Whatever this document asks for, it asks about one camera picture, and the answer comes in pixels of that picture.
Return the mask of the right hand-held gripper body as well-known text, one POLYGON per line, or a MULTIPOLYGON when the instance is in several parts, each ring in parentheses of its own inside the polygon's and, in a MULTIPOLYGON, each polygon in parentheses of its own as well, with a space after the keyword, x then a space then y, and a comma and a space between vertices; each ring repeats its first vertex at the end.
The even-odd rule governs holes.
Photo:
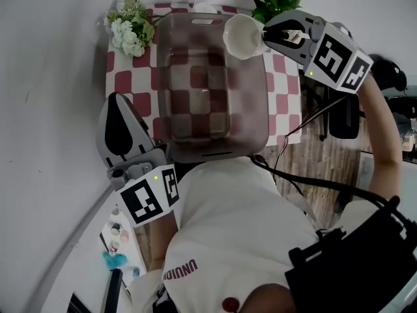
POLYGON ((313 19, 309 30, 311 58, 304 66, 304 74, 336 91, 355 94, 373 60, 343 29, 341 23, 313 19))

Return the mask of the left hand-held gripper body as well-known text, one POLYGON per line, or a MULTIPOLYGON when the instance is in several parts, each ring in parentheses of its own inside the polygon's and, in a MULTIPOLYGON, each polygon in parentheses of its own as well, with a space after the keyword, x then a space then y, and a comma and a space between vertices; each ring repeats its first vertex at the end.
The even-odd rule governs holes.
POLYGON ((108 169, 118 206, 133 228, 169 214, 180 200, 169 146, 155 149, 108 169))

